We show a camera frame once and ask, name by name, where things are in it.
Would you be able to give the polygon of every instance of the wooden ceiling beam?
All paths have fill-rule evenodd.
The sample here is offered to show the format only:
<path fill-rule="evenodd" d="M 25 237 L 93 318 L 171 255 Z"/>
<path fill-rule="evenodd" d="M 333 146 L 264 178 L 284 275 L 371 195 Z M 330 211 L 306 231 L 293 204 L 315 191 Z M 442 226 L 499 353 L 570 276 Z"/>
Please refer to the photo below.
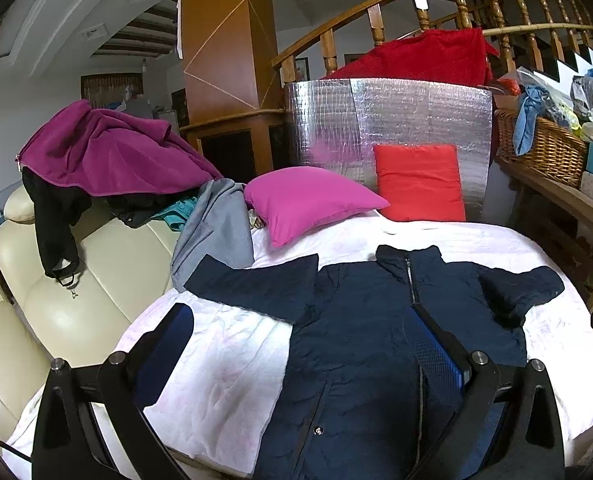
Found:
<path fill-rule="evenodd" d="M 97 50 L 92 54 L 93 56 L 136 56 L 136 57 L 158 57 L 160 54 L 152 54 L 151 52 L 117 52 L 116 50 Z"/>
<path fill-rule="evenodd" d="M 173 9 L 165 9 L 164 7 L 157 7 L 152 6 L 145 11 L 146 14 L 151 14 L 154 16 L 159 16 L 160 18 L 167 18 L 168 20 L 173 20 L 174 22 L 177 19 L 177 12 Z"/>
<path fill-rule="evenodd" d="M 128 27 L 145 28 L 145 30 L 154 30 L 156 32 L 164 32 L 166 34 L 173 34 L 176 36 L 176 27 L 174 25 L 148 22 L 146 20 L 139 20 L 138 18 L 129 22 Z"/>
<path fill-rule="evenodd" d="M 123 45 L 123 44 L 112 44 L 105 43 L 99 47 L 99 50 L 131 50 L 134 52 L 149 52 L 152 54 L 167 54 L 171 51 L 170 48 L 159 47 L 159 46 L 141 46 L 141 45 Z"/>
<path fill-rule="evenodd" d="M 158 43 L 162 45 L 176 45 L 174 38 L 162 38 L 161 36 L 153 36 L 151 34 L 142 34 L 141 32 L 117 32 L 112 36 L 113 40 L 128 40 L 128 41 L 145 41 L 147 43 Z"/>

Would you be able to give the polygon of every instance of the red pillow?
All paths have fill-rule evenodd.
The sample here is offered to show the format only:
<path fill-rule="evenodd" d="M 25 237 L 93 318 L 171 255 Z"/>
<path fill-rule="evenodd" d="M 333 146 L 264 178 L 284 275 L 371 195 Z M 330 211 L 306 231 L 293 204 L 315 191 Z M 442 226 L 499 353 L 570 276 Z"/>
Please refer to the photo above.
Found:
<path fill-rule="evenodd" d="M 381 214 L 395 222 L 464 222 L 465 206 L 457 147 L 374 146 L 379 195 L 390 206 Z"/>

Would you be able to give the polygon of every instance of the gray jacket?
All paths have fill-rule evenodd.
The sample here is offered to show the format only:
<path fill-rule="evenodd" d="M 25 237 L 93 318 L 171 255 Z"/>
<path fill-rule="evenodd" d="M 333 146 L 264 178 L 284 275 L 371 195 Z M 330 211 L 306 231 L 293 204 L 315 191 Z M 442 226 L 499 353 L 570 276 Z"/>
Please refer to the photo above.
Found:
<path fill-rule="evenodd" d="M 243 185 L 228 178 L 201 186 L 172 255 L 172 283 L 179 291 L 203 256 L 209 254 L 233 269 L 254 263 L 248 208 Z"/>

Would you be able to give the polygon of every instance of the metal screw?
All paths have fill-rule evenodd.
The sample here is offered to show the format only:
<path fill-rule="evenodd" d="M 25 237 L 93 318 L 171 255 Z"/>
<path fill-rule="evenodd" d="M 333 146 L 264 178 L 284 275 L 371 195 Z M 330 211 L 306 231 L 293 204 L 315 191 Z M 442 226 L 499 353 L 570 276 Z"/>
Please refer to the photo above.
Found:
<path fill-rule="evenodd" d="M 488 364 L 488 355 L 485 352 L 481 352 L 480 350 L 476 350 L 470 354 L 472 361 L 477 363 L 478 365 L 486 365 Z"/>
<path fill-rule="evenodd" d="M 128 354 L 119 350 L 117 352 L 112 352 L 112 354 L 110 354 L 110 357 L 108 357 L 108 361 L 111 365 L 120 365 L 123 361 L 126 360 L 127 356 Z"/>
<path fill-rule="evenodd" d="M 52 359 L 52 362 L 50 363 L 50 369 L 53 372 L 60 372 L 61 370 L 63 370 L 64 367 L 65 367 L 65 359 L 62 359 L 61 357 Z"/>
<path fill-rule="evenodd" d="M 532 368 L 534 368 L 538 372 L 542 372 L 543 370 L 545 370 L 545 365 L 543 364 L 543 361 L 540 361 L 539 359 L 532 359 L 530 361 L 530 366 L 532 366 Z"/>

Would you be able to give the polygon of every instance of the silver insulation board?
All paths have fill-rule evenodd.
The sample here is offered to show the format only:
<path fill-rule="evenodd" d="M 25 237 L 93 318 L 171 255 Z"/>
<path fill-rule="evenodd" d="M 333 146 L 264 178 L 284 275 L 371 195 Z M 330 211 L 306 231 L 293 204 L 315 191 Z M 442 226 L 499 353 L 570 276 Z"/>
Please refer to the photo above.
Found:
<path fill-rule="evenodd" d="M 335 79 L 286 85 L 292 163 L 377 188 L 375 144 L 455 144 L 469 221 L 481 214 L 490 159 L 487 90 L 407 79 Z"/>

